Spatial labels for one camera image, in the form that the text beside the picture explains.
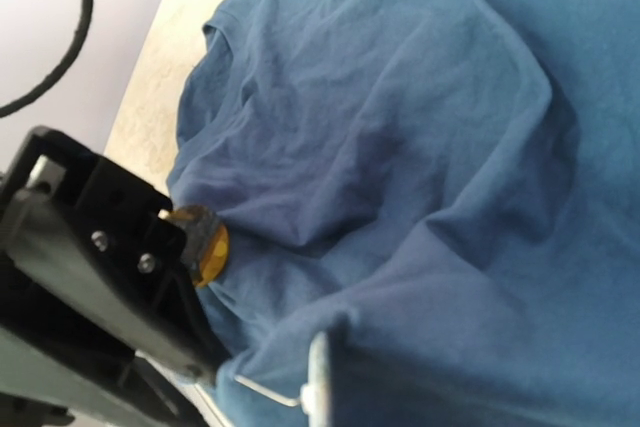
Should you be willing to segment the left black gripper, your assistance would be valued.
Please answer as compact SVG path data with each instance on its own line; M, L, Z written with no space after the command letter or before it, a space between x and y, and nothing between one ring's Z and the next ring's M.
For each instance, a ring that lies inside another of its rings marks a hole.
M171 201L66 134L37 127L1 184L1 304L65 303L200 384L228 358L173 257Z

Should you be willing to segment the dark blue t-shirt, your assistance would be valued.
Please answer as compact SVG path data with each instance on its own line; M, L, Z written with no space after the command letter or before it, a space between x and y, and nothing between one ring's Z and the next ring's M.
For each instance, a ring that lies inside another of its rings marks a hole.
M179 106L177 205L237 426L639 422L639 0L224 0Z

